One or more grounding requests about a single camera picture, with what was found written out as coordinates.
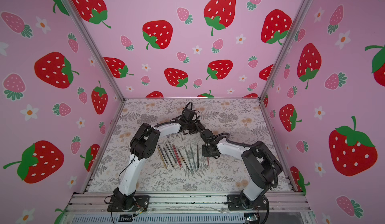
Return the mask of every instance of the strawberry wallpaper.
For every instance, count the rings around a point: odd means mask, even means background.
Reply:
[[[118,108],[60,0],[0,0],[2,223],[55,223]]]
[[[265,106],[318,223],[383,223],[385,0],[314,0]]]
[[[127,98],[257,97],[302,0],[72,0]]]

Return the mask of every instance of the strawberry leaves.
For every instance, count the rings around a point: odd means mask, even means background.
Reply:
[[[207,25],[209,25],[210,27],[213,27],[211,29],[211,35],[212,36],[214,36],[214,34],[213,34],[214,29],[222,30],[222,29],[226,28],[223,24],[219,23],[219,16],[214,17],[214,19],[211,19],[209,17],[205,17],[205,20],[206,20]]]

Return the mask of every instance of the black mounting plate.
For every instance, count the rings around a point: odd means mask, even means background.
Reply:
[[[233,204],[228,204],[228,207],[229,207],[230,211],[248,211],[247,209],[245,209],[242,206],[240,197],[241,197],[240,195],[227,195],[227,202],[233,203]],[[267,205],[264,204],[263,201],[268,201],[268,200],[267,200],[267,198],[264,195],[262,197],[263,198],[256,199],[255,202],[256,202],[256,205],[258,207],[258,210],[266,211],[267,210]]]
[[[138,203],[138,205],[144,208],[143,211],[144,212],[147,211],[150,196],[149,195],[135,195],[134,197],[135,197],[135,200]],[[108,212],[124,211],[124,210],[118,208],[117,204],[115,204],[114,201],[115,201],[115,198],[111,197],[110,204],[108,205],[107,211]],[[134,207],[130,210],[130,212],[135,212],[139,209],[140,209],[139,207],[134,205]]]

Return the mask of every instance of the green stem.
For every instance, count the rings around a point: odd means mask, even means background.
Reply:
[[[103,21],[101,21],[106,27],[108,28],[111,28],[110,26],[108,26],[107,24],[105,24]]]
[[[5,170],[5,169],[7,169],[8,167],[10,167],[11,165],[14,165],[14,164],[17,164],[17,163],[22,163],[22,162],[21,162],[21,161],[16,161],[16,162],[9,163],[9,164],[7,164],[7,165],[4,165],[4,166],[3,166],[3,169]]]

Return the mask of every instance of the floral patterned table surface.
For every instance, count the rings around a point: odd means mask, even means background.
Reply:
[[[230,139],[245,143],[263,141],[277,157],[259,103],[253,99],[127,99],[103,158],[96,170],[90,192],[112,192],[118,186],[118,175],[128,165],[130,141],[142,123],[155,125],[180,115],[185,105],[193,102],[193,109],[201,112],[201,122],[214,134],[231,133]],[[204,144],[199,134],[172,134],[159,139],[164,147],[169,141],[180,149],[185,161],[185,148],[196,162],[196,147],[200,145],[200,168],[191,173],[179,167],[164,167],[158,150],[146,162],[137,191],[239,191],[251,180],[242,160],[228,155],[218,159],[202,156]],[[278,176],[274,190],[290,190],[284,173]]]

